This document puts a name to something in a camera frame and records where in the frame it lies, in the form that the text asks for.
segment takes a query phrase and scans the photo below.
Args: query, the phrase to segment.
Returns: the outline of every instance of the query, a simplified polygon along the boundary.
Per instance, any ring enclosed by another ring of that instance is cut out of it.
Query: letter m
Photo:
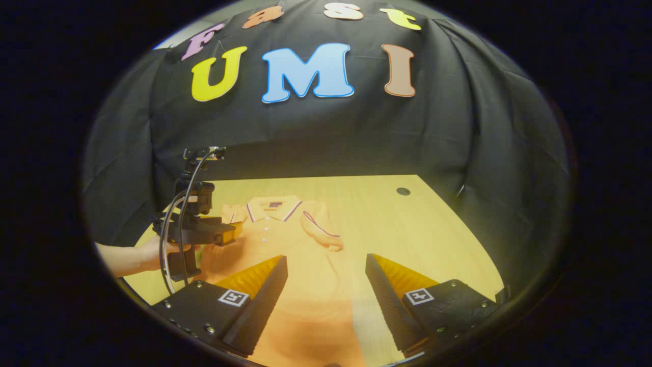
[[[353,94],[353,87],[346,82],[344,55],[351,48],[342,43],[325,43],[317,47],[304,63],[289,48],[273,50],[263,55],[269,65],[267,93],[263,102],[282,102],[289,98],[289,92],[283,88],[285,78],[299,97],[308,93],[312,80],[319,74],[319,82],[313,93],[317,97],[348,97]]]

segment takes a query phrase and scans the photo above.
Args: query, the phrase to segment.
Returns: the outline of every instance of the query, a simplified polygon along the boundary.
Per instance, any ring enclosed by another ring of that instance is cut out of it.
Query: black fabric
[[[328,2],[269,3],[283,6],[283,16],[243,29],[265,7],[252,9],[225,20],[184,61],[188,41],[152,51],[140,71],[134,67],[108,102],[128,112],[100,113],[92,134],[85,197],[97,241],[134,244],[147,215],[172,199],[183,150],[219,145],[228,147],[226,159],[209,165],[202,180],[418,174],[479,239],[512,292],[521,291],[561,243],[570,204],[559,119],[537,85],[496,46],[444,15],[428,19],[400,9],[422,27],[413,31],[378,10],[390,4],[359,1],[364,18],[345,21],[323,14]],[[291,48],[306,61],[328,42],[351,47],[345,58],[351,97],[316,97],[315,78],[303,98],[286,82],[288,100],[261,101],[264,53]],[[389,60],[382,44],[415,54],[416,96],[384,91]],[[239,46],[247,51],[233,88],[195,101],[192,67],[216,57],[209,77],[216,84],[224,75],[222,54]],[[129,195],[115,190],[128,185]]]

